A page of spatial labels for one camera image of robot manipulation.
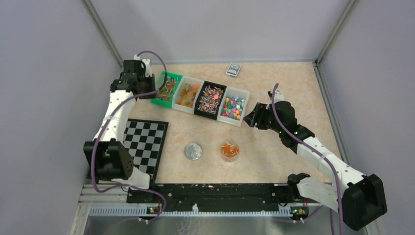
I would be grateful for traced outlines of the clear plastic jar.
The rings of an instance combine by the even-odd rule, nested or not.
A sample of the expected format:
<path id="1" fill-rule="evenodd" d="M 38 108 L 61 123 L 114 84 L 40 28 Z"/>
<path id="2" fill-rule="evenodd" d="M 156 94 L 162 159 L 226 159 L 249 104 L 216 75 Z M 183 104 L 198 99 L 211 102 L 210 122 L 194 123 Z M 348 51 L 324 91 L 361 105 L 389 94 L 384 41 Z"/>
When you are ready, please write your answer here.
<path id="1" fill-rule="evenodd" d="M 220 152 L 221 157 L 225 162 L 232 163 L 237 160 L 240 147 L 234 141 L 225 141 L 220 147 Z"/>

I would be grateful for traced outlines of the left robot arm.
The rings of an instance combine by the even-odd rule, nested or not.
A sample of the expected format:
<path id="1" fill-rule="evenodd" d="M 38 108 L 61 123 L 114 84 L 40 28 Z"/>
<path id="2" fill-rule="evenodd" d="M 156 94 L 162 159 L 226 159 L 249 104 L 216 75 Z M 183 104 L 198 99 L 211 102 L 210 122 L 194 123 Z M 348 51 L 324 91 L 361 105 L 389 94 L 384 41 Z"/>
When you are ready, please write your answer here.
<path id="1" fill-rule="evenodd" d="M 150 185 L 150 175 L 134 166 L 123 141 L 128 116 L 137 99 L 152 99 L 155 94 L 151 60 L 139 56 L 125 60 L 120 77 L 110 85 L 110 100 L 102 124 L 93 140 L 83 146 L 95 182 L 112 181 L 139 188 L 138 196 L 144 202 L 154 201 L 157 189 Z"/>

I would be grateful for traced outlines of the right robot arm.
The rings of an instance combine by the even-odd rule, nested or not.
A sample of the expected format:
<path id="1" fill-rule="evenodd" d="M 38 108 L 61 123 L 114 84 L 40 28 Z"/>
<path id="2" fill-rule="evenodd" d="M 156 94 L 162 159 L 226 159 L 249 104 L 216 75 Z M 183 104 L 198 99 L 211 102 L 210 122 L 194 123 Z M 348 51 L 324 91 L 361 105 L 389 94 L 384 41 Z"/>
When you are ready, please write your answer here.
<path id="1" fill-rule="evenodd" d="M 288 101 L 257 103 L 243 120 L 252 128 L 273 130 L 282 144 L 312 164 L 332 184 L 307 173 L 288 176 L 287 196 L 294 202 L 312 199 L 338 212 L 350 229 L 358 231 L 387 213 L 382 180 L 365 175 L 345 163 L 305 126 L 298 124 L 295 109 Z"/>

